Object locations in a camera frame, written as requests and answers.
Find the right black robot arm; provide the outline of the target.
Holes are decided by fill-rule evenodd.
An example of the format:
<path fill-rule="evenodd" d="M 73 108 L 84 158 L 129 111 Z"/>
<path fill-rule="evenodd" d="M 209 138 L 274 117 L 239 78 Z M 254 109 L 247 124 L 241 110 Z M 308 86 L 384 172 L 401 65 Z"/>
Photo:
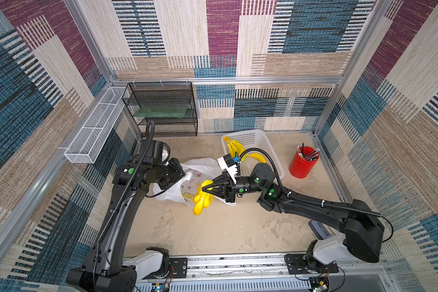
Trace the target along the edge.
<path fill-rule="evenodd" d="M 196 203 L 208 204 L 212 195 L 233 203 L 246 193 L 259 192 L 257 202 L 267 211 L 299 215 L 338 231 L 327 239 L 312 241 L 307 252 L 296 259 L 286 256 L 287 265 L 294 267 L 295 273 L 331 273 L 332 265 L 350 257 L 372 264 L 380 260 L 383 216 L 365 202 L 326 201 L 284 187 L 274 161 L 259 148 L 246 149 L 236 156 L 227 154 L 218 163 L 222 174 L 201 185 Z"/>

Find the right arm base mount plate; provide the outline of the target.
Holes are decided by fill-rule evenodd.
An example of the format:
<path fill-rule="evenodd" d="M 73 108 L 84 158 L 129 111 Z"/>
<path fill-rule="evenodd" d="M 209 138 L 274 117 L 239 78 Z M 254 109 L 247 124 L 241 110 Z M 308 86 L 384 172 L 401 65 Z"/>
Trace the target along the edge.
<path fill-rule="evenodd" d="M 291 275 L 339 273 L 339 267 L 336 262 L 324 265 L 312 257 L 307 259 L 305 254 L 286 254 L 284 255 L 284 262 Z"/>

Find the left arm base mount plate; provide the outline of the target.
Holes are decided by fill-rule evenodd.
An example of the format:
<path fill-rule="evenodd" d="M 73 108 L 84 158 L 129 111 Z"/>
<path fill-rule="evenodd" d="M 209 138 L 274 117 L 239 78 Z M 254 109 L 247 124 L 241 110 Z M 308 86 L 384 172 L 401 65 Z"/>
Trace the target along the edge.
<path fill-rule="evenodd" d="M 144 277 L 144 279 L 166 280 L 168 277 L 184 279 L 187 276 L 187 267 L 188 260 L 186 257 L 170 258 L 169 261 L 163 260 L 160 269 Z"/>

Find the yellow banana bunch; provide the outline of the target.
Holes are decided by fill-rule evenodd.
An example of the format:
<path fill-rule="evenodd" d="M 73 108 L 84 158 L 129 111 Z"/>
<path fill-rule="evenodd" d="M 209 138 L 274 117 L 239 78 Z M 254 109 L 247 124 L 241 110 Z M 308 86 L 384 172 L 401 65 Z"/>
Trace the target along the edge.
<path fill-rule="evenodd" d="M 233 158 L 239 157 L 245 151 L 244 146 L 241 143 L 239 143 L 238 141 L 232 140 L 228 136 L 225 136 L 223 138 L 223 140 L 225 141 L 225 143 L 226 143 L 226 145 L 228 147 L 229 154 Z"/>
<path fill-rule="evenodd" d="M 195 204 L 193 207 L 193 213 L 195 215 L 200 215 L 203 209 L 208 208 L 210 204 L 213 202 L 214 200 L 213 194 L 202 191 L 202 188 L 204 186 L 208 186 L 212 183 L 213 183 L 212 180 L 206 180 L 198 188 L 197 193 L 193 198 L 193 203 Z"/>

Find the white plastic bag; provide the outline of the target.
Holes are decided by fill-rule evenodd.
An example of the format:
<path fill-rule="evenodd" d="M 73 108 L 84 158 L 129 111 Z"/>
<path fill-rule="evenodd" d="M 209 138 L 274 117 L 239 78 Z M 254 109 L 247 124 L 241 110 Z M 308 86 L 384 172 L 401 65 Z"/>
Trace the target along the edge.
<path fill-rule="evenodd" d="M 181 164 L 186 174 L 170 189 L 155 197 L 158 201 L 175 201 L 194 207 L 193 198 L 198 188 L 206 180 L 212 180 L 221 174 L 218 162 L 212 158 L 193 159 Z"/>

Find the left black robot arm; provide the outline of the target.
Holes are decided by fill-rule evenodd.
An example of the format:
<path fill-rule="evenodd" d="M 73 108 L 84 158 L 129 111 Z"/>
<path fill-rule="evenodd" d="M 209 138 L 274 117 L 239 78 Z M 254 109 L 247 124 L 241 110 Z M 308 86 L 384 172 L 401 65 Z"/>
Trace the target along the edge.
<path fill-rule="evenodd" d="M 116 169 L 111 201 L 101 230 L 85 261 L 69 270 L 66 282 L 81 292 L 132 292 L 141 270 L 123 263 L 133 220 L 151 184 L 165 192 L 185 176 L 176 158 L 163 157 L 170 148 L 154 140 L 155 123 L 146 126 L 139 153 Z"/>

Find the white perforated plastic basket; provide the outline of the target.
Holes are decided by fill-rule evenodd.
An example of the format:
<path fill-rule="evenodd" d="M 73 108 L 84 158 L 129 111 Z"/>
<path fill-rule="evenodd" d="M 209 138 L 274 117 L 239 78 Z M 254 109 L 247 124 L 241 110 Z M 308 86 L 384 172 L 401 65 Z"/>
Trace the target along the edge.
<path fill-rule="evenodd" d="M 283 179 L 285 176 L 285 172 L 283 170 L 282 164 L 271 145 L 271 142 L 268 136 L 262 130 L 246 130 L 246 131 L 238 131 L 229 134 L 225 134 L 221 137 L 221 144 L 223 147 L 223 151 L 225 154 L 229 154 L 228 146 L 224 140 L 224 137 L 231 138 L 231 140 L 238 141 L 241 143 L 245 149 L 249 148 L 259 148 L 263 151 L 267 152 L 271 159 L 273 160 L 277 173 L 280 179 Z M 249 176 L 254 168 L 254 166 L 259 163 L 258 160 L 254 158 L 247 158 L 244 163 L 241 164 L 240 171 L 242 176 Z"/>

